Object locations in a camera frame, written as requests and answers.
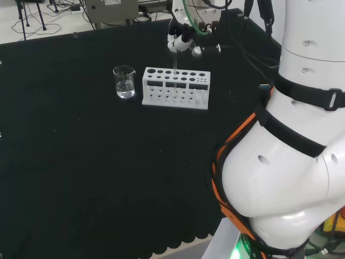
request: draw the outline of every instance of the water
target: water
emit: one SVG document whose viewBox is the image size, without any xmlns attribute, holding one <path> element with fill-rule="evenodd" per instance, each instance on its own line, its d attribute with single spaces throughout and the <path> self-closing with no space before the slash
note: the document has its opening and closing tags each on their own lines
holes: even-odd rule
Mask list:
<svg viewBox="0 0 345 259">
<path fill-rule="evenodd" d="M 121 98 L 130 98 L 134 95 L 134 84 L 129 80 L 124 80 L 116 85 L 116 92 Z"/>
</svg>

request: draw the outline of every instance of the black clamp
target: black clamp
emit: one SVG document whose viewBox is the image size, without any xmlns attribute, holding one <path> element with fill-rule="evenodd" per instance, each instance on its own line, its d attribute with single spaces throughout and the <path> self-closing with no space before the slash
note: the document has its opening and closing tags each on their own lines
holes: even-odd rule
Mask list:
<svg viewBox="0 0 345 259">
<path fill-rule="evenodd" d="M 341 107 L 341 94 L 343 93 L 343 91 L 341 91 L 341 89 L 338 88 L 332 88 L 328 90 L 327 93 L 327 99 L 326 99 L 326 103 L 325 106 L 323 107 L 326 111 L 328 112 L 334 112 L 336 111 L 338 108 Z"/>
</svg>

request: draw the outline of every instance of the tripod leg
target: tripod leg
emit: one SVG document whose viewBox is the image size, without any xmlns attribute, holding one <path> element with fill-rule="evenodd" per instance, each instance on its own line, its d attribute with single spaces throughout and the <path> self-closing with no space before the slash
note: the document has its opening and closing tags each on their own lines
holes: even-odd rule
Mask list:
<svg viewBox="0 0 345 259">
<path fill-rule="evenodd" d="M 22 15 L 22 6 L 21 6 L 19 0 L 17 0 L 17 7 L 18 7 L 18 12 L 19 12 L 19 17 L 20 17 L 20 19 L 21 19 L 21 21 L 22 21 L 23 34 L 24 34 L 24 41 L 26 41 L 25 27 L 24 27 L 23 15 Z"/>
<path fill-rule="evenodd" d="M 25 13 L 25 20 L 26 20 L 26 27 L 30 27 L 29 21 L 27 19 L 27 15 L 26 15 L 26 8 L 25 8 L 25 2 L 23 0 L 23 6 L 24 6 L 24 13 Z"/>
<path fill-rule="evenodd" d="M 58 10 L 58 8 L 57 8 L 57 6 L 56 6 L 56 2 L 55 2 L 55 0 L 53 0 L 53 3 L 54 3 L 54 6 L 55 6 L 55 13 L 58 13 L 58 12 L 59 12 L 59 10 Z"/>
<path fill-rule="evenodd" d="M 43 17 L 42 17 L 41 9 L 39 8 L 39 4 L 38 4 L 38 2 L 37 2 L 36 4 L 37 4 L 37 9 L 38 9 L 39 17 L 41 17 L 41 22 L 42 22 L 43 30 L 44 30 L 44 31 L 46 31 L 46 30 L 47 30 L 47 28 L 46 28 L 46 27 L 45 27 L 45 25 L 44 25 L 44 21 L 43 21 Z"/>
</svg>

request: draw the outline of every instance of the black tablecloth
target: black tablecloth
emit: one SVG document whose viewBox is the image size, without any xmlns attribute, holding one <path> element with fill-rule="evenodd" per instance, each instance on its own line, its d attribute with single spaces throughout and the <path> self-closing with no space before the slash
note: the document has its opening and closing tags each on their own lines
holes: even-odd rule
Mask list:
<svg viewBox="0 0 345 259">
<path fill-rule="evenodd" d="M 230 13 L 236 37 L 238 13 Z M 222 215 L 206 181 L 212 152 L 266 82 L 236 49 L 186 52 L 178 69 L 211 71 L 208 111 L 142 106 L 145 67 L 173 65 L 168 23 L 0 46 L 4 259 L 149 258 L 214 234 Z M 273 55 L 256 25 L 246 39 L 252 52 Z M 229 43 L 224 24 L 211 42 Z M 113 82 L 121 64 L 137 71 L 128 100 Z"/>
</svg>

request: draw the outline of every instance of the lab equipment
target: lab equipment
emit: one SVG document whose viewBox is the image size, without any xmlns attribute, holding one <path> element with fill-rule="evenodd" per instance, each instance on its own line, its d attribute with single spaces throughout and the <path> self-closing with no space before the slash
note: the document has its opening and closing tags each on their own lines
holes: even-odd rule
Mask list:
<svg viewBox="0 0 345 259">
<path fill-rule="evenodd" d="M 131 66 L 121 65 L 113 70 L 116 83 L 116 92 L 121 98 L 130 98 L 135 93 L 134 75 L 135 70 Z"/>
<path fill-rule="evenodd" d="M 100 23 L 111 23 L 138 17 L 138 0 L 87 0 L 86 11 L 90 22 L 100 27 Z"/>
<path fill-rule="evenodd" d="M 143 105 L 208 109 L 211 73 L 146 67 Z"/>
</svg>

